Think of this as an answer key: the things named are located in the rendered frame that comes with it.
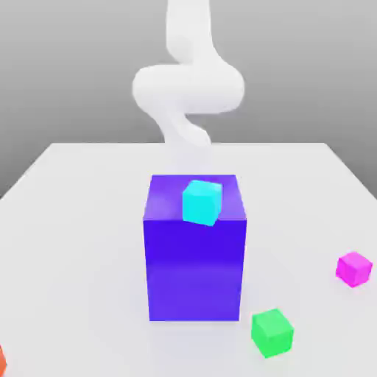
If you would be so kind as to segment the small cyan cube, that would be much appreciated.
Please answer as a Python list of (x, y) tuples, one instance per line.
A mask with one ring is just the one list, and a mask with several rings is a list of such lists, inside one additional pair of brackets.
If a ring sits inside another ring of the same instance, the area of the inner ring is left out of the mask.
[(213, 226), (222, 210), (222, 184), (192, 180), (183, 191), (183, 220)]

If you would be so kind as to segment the small green cube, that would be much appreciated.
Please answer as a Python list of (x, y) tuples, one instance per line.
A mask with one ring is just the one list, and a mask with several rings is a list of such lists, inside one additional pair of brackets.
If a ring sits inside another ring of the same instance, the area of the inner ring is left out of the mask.
[(279, 309), (251, 317), (251, 339), (264, 358), (288, 352), (292, 348), (294, 328)]

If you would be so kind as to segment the small magenta cube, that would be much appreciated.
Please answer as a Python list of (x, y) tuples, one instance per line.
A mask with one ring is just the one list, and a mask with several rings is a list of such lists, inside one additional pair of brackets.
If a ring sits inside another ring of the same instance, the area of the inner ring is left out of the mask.
[(349, 287), (355, 288), (367, 282), (373, 263), (358, 252), (350, 252), (337, 261), (336, 276)]

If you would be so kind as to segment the large purple box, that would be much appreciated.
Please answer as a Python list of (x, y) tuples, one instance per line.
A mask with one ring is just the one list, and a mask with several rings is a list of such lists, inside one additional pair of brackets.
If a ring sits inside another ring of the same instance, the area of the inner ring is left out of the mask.
[[(194, 179), (222, 184), (212, 226), (183, 220), (182, 193)], [(151, 321), (237, 321), (247, 216), (235, 175), (153, 175), (144, 209)]]

